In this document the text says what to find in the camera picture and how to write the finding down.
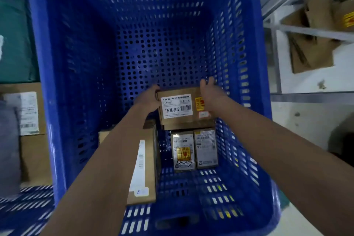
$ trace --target white shelf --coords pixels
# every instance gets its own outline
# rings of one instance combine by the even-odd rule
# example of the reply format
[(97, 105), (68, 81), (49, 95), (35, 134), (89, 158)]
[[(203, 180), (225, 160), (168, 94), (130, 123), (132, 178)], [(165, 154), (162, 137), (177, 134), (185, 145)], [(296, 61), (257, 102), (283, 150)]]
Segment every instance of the white shelf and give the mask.
[[(296, 11), (300, 6), (282, 6), (273, 13), (273, 23)], [(354, 91), (354, 44), (342, 44), (333, 51), (334, 66), (294, 74), (291, 67), (289, 40), (276, 31), (276, 43), (282, 94)]]

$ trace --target person's left arm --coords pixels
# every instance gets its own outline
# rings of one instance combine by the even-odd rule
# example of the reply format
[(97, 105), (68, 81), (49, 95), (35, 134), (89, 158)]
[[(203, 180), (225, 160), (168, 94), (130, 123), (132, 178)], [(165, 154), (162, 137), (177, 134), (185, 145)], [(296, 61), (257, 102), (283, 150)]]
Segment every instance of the person's left arm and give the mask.
[(41, 236), (118, 235), (139, 148), (137, 134), (160, 103), (152, 86), (109, 133), (59, 202)]

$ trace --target blue plastic basket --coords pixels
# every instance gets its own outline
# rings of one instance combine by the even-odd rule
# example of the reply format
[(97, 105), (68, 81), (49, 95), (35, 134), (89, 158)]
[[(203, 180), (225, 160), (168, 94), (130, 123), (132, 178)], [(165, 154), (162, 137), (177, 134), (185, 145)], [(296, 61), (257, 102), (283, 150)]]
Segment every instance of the blue plastic basket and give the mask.
[[(214, 76), (232, 99), (271, 118), (259, 0), (29, 3), (57, 203), (97, 148), (98, 131), (153, 83), (197, 86)], [(215, 169), (174, 174), (170, 133), (159, 131), (159, 140), (157, 202), (127, 207), (120, 234), (265, 235), (276, 227), (276, 185), (222, 120)]]

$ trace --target person's left hand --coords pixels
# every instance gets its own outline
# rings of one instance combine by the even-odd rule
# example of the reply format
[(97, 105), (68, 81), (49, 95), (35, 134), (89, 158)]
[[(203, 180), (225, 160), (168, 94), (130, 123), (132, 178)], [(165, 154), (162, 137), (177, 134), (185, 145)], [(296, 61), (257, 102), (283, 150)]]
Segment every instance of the person's left hand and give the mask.
[(161, 102), (156, 99), (155, 93), (160, 89), (159, 86), (153, 85), (146, 91), (143, 91), (134, 100), (135, 105), (142, 105), (150, 113), (155, 111), (161, 105)]

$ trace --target person's right hand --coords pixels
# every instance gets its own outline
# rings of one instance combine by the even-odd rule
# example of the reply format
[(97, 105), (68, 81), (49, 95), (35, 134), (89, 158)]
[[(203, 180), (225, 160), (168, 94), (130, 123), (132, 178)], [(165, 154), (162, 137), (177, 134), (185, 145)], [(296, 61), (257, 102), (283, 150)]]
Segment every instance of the person's right hand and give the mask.
[(208, 84), (206, 84), (205, 79), (200, 81), (200, 92), (204, 99), (205, 109), (207, 111), (216, 111), (217, 106), (222, 106), (220, 104), (223, 98), (227, 98), (226, 93), (222, 88), (214, 84), (214, 77), (210, 77)]

